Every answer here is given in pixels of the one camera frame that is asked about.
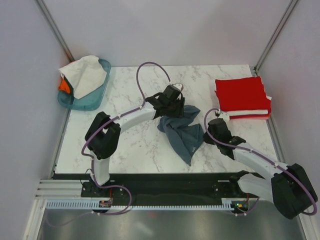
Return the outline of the grey-blue t-shirt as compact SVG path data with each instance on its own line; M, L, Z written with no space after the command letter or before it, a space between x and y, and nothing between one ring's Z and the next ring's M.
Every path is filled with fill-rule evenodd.
M157 126L158 130L166 135L175 153L188 166L204 141L201 124L192 124L200 112L194 105L185 105L182 118L163 116Z

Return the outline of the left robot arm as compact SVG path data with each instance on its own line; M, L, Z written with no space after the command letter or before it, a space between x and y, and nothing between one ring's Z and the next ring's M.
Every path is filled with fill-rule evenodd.
M91 158L92 191L99 197L110 191L110 157L118 147L120 135L141 123L159 117L181 118L184 115L184 86L181 83L168 85L163 92L146 98L141 106L114 117L105 112L98 113L86 135L81 154Z

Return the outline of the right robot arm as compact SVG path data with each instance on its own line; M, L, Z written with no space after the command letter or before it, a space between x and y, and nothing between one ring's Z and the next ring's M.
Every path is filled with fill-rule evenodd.
M254 171L237 174L229 184L233 196L253 194L273 203L287 219L306 214L309 207L313 207L312 214L317 213L318 196L301 165L287 165L268 158L243 138L232 135L222 118L211 120L205 127L207 144L217 146L223 155Z

